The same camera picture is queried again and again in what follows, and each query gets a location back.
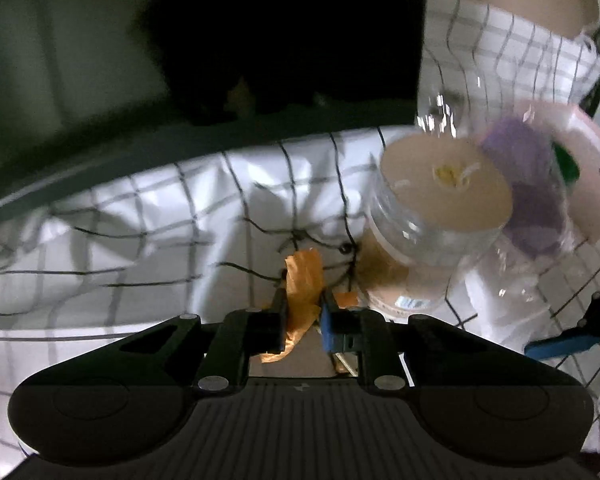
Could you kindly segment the orange fabric flower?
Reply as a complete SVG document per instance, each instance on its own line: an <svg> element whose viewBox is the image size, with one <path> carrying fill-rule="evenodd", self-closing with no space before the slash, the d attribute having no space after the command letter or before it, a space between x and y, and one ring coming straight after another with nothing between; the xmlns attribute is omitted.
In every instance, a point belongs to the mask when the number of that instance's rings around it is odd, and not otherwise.
<svg viewBox="0 0 600 480"><path fill-rule="evenodd" d="M288 299L285 348L279 354L261 354L250 362L252 376L332 377L358 374L353 354L327 354L318 327L321 292L326 287L321 254L302 249L285 258L284 289Z"/></svg>

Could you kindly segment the black monitor screen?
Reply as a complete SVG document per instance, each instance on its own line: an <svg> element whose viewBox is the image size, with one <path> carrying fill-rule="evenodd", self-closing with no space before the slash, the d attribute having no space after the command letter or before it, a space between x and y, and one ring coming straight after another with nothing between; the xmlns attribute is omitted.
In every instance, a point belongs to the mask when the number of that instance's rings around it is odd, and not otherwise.
<svg viewBox="0 0 600 480"><path fill-rule="evenodd" d="M0 0L0 223L171 162L414 122L426 0Z"/></svg>

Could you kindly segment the white grid tablecloth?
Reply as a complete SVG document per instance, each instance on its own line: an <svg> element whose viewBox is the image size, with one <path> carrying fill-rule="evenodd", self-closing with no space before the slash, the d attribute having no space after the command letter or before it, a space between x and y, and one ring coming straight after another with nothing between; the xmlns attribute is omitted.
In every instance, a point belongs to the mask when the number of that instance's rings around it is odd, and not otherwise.
<svg viewBox="0 0 600 480"><path fill-rule="evenodd" d="M42 368L193 312L262 307L287 256L347 286L364 197L400 127L330 132L133 174L0 226L0 478L23 458L7 420Z"/></svg>

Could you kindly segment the clear jar with beige lid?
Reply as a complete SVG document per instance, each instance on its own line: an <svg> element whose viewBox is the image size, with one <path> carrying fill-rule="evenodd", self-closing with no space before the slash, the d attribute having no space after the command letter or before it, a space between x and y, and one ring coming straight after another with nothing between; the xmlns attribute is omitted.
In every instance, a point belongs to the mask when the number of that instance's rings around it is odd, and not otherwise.
<svg viewBox="0 0 600 480"><path fill-rule="evenodd" d="M475 142L411 134L387 145L355 267L367 304L392 318L435 307L513 213L512 190Z"/></svg>

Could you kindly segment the purple flower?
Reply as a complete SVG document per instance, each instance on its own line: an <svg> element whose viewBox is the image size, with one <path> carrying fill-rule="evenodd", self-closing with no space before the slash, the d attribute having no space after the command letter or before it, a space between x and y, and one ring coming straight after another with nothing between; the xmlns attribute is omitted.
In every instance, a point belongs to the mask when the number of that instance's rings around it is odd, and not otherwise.
<svg viewBox="0 0 600 480"><path fill-rule="evenodd" d="M600 240L600 127L575 105L521 102L480 146L512 188L502 235L465 278L483 337L522 351L547 336L540 276Z"/></svg>

